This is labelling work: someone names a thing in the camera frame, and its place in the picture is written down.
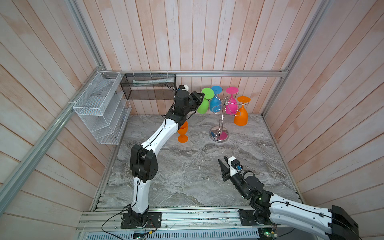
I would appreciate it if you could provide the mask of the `green plastic wine glass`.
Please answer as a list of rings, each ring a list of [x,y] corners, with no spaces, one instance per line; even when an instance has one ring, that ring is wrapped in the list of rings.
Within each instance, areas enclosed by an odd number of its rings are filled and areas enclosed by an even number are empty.
[[[202,89],[202,93],[204,93],[205,96],[204,96],[203,102],[201,103],[201,105],[197,109],[197,112],[199,114],[205,114],[208,111],[208,109],[210,107],[210,100],[212,98],[214,98],[214,96],[215,96],[215,93],[211,88]]]

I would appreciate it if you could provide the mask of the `orange wine glass front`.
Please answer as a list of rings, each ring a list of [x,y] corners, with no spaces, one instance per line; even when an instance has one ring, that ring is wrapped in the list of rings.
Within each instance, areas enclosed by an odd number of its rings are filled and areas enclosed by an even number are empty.
[[[180,143],[182,143],[182,144],[186,143],[186,142],[189,140],[188,136],[186,135],[187,131],[188,131],[188,122],[185,122],[185,123],[181,126],[181,128],[178,130],[178,133],[179,133],[179,135],[180,135],[180,136],[178,137],[178,141],[179,141]]]

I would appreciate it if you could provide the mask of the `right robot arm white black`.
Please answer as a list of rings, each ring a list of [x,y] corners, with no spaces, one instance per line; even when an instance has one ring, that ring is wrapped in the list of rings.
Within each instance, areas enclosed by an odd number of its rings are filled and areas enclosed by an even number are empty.
[[[290,201],[270,191],[255,174],[247,176],[240,161],[225,157],[218,161],[223,181],[231,181],[251,211],[239,210],[242,224],[285,225],[324,240],[359,240],[358,223],[341,207],[318,208]]]

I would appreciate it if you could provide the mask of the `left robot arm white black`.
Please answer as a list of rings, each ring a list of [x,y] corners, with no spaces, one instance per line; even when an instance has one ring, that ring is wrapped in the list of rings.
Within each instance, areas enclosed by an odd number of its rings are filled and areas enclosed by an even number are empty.
[[[180,130],[188,116],[197,112],[204,97],[204,93],[177,90],[175,102],[160,127],[144,143],[132,147],[130,169],[134,179],[134,195],[128,215],[138,226],[143,226],[148,217],[150,185],[159,170],[158,153],[168,139]]]

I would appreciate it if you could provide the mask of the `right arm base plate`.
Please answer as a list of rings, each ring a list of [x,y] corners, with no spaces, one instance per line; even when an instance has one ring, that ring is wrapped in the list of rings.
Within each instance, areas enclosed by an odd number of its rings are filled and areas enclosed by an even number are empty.
[[[273,226],[276,227],[279,224],[274,224],[268,217],[257,217],[254,215],[255,210],[239,209],[238,214],[242,226]]]

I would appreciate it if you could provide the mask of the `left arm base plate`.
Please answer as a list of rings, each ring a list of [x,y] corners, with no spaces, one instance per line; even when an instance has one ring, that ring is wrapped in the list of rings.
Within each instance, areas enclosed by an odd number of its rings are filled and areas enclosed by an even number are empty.
[[[161,212],[147,212],[137,214],[136,212],[129,212],[123,214],[121,222],[121,229],[143,229],[161,227],[162,213]]]

